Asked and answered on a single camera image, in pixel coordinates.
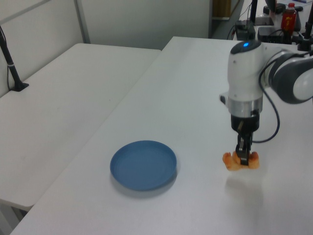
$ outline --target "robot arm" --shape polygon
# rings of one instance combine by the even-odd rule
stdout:
[[[231,50],[229,90],[220,101],[228,107],[231,127],[238,133],[236,153],[242,165],[248,165],[253,132],[259,128],[265,92],[259,82],[287,103],[305,102],[313,97],[313,58],[279,47],[269,49],[256,40],[238,43]]]

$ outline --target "white table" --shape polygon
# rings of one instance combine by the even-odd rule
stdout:
[[[260,169],[229,172],[222,162],[237,144],[219,101],[235,44],[173,38],[12,235],[312,234],[312,101],[288,105],[269,91],[281,130],[252,146]],[[255,140],[275,126],[264,99]],[[174,181],[137,192],[111,176],[113,154],[138,140],[172,148]]]
[[[0,203],[29,210],[159,50],[77,44],[0,99]]]
[[[247,18],[247,15],[250,17],[250,12],[248,14],[248,11],[245,12],[245,10],[249,7],[249,5],[251,4],[252,0],[245,0],[242,10],[241,10],[241,17],[239,18],[240,21],[245,21]],[[301,21],[301,32],[305,32],[305,23],[308,21],[309,19],[309,15],[310,15],[310,10],[311,10],[311,6],[312,6],[312,2],[310,3],[301,3],[301,2],[296,2],[296,1],[288,1],[288,0],[278,0],[278,3],[283,3],[283,4],[288,4],[289,2],[293,2],[295,3],[296,6],[302,6],[303,7],[303,11],[299,12],[299,17],[300,17],[300,21]],[[263,7],[266,6],[266,2],[265,0],[258,0],[258,5],[257,5],[257,9],[256,9],[256,17],[262,17],[262,16],[266,16],[268,17],[269,15],[266,15],[263,13]],[[281,26],[281,22],[282,22],[282,16],[281,14],[278,15],[274,15],[274,17],[272,18],[273,22],[274,22],[274,26],[269,26],[269,27],[277,27],[280,28]],[[258,28],[259,27],[268,27],[268,26],[255,26],[255,38],[258,38]]]

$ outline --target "black cable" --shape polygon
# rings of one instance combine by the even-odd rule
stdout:
[[[1,25],[0,25],[0,32],[1,32],[1,34],[3,35],[4,41],[6,42],[6,37],[5,37],[5,34],[4,34],[3,29],[1,28]]]
[[[293,54],[293,55],[291,55],[289,58],[287,58],[285,61],[287,61],[287,60],[289,60],[289,59],[291,59],[291,58],[294,58],[294,57],[304,57],[305,55],[310,54],[310,53],[313,53],[313,50],[308,51],[308,52],[303,53],[303,54]],[[263,87],[263,85],[262,85],[262,82],[261,82],[262,75],[263,75],[263,73],[265,72],[265,70],[266,70],[271,64],[275,63],[276,61],[277,61],[277,59],[274,59],[273,61],[271,61],[269,64],[267,64],[267,65],[262,69],[262,71],[261,71],[261,73],[260,73],[260,75],[259,75],[259,86],[260,86],[261,90],[263,91],[263,93],[265,94],[265,96],[268,98],[270,104],[272,105],[272,107],[273,107],[273,109],[274,109],[274,111],[275,111],[275,113],[276,113],[277,127],[276,127],[276,130],[275,130],[274,134],[273,134],[271,137],[269,137],[269,138],[266,139],[266,140],[262,140],[262,141],[252,141],[253,143],[265,143],[265,142],[268,142],[268,141],[270,141],[271,139],[273,139],[273,138],[277,135],[277,133],[278,133],[278,131],[279,131],[279,127],[280,127],[280,118],[279,118],[278,111],[277,111],[277,109],[276,109],[276,107],[275,107],[275,105],[274,105],[274,102],[272,101],[272,99],[270,98],[270,96],[268,95],[268,93],[265,91],[265,89],[264,89],[264,87]]]
[[[279,32],[279,31],[282,32],[283,30],[280,28],[280,29],[278,29],[278,30],[275,30],[275,31],[271,32],[271,33],[267,36],[267,42],[269,43],[269,36],[270,36],[270,35],[272,35],[272,34],[274,34],[274,33],[277,33],[277,32]]]
[[[228,38],[229,38],[229,35],[230,35],[231,30],[232,30],[234,27],[235,27],[235,26],[233,25],[233,26],[230,28],[230,31],[229,31],[229,33],[228,33],[228,35],[227,35],[227,40],[228,40]]]
[[[248,8],[251,7],[251,4],[252,4],[252,3],[250,3],[250,5],[246,8],[246,10],[244,11],[244,13],[248,10]]]
[[[10,91],[11,89],[10,89],[10,86],[9,86],[9,66],[7,66],[6,82],[7,82],[7,85],[8,85],[8,89]]]
[[[270,96],[268,95],[268,93],[265,91],[265,89],[264,89],[264,87],[263,87],[263,85],[262,85],[262,82],[261,82],[262,75],[263,75],[263,73],[265,72],[265,70],[266,70],[271,64],[275,63],[276,61],[277,61],[277,59],[271,61],[269,64],[267,64],[267,65],[264,67],[264,69],[262,69],[262,71],[261,71],[261,73],[260,73],[260,75],[259,75],[259,86],[260,86],[261,90],[263,91],[263,93],[265,94],[265,96],[268,98],[270,104],[272,105],[272,107],[273,107],[273,109],[274,109],[274,111],[275,111],[275,113],[276,113],[277,127],[276,127],[276,130],[275,130],[274,134],[273,134],[271,137],[269,137],[269,138],[266,139],[266,140],[262,140],[262,141],[252,141],[253,143],[265,143],[265,142],[268,142],[268,141],[270,141],[271,139],[273,139],[273,138],[277,135],[277,133],[278,133],[278,131],[279,131],[280,119],[279,119],[278,111],[277,111],[277,109],[276,109],[276,107],[275,107],[275,105],[274,105],[274,102],[272,101],[272,99],[270,98]]]
[[[247,16],[246,16],[246,22],[247,22],[247,24],[248,24],[249,11],[250,11],[251,5],[252,5],[252,3],[251,3],[251,4],[250,4],[250,6],[249,6],[249,9],[248,9],[248,14],[247,14]]]

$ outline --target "floor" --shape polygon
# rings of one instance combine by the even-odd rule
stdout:
[[[224,40],[227,39],[227,35],[230,29],[232,28],[233,25],[235,25],[235,22],[239,19],[243,4],[244,0],[240,0],[228,21],[213,20],[212,39],[224,39]]]

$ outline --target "bottle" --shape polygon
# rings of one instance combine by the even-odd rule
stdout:
[[[294,3],[289,3],[283,14],[281,28],[284,32],[288,32],[292,36],[297,13],[294,9]]]

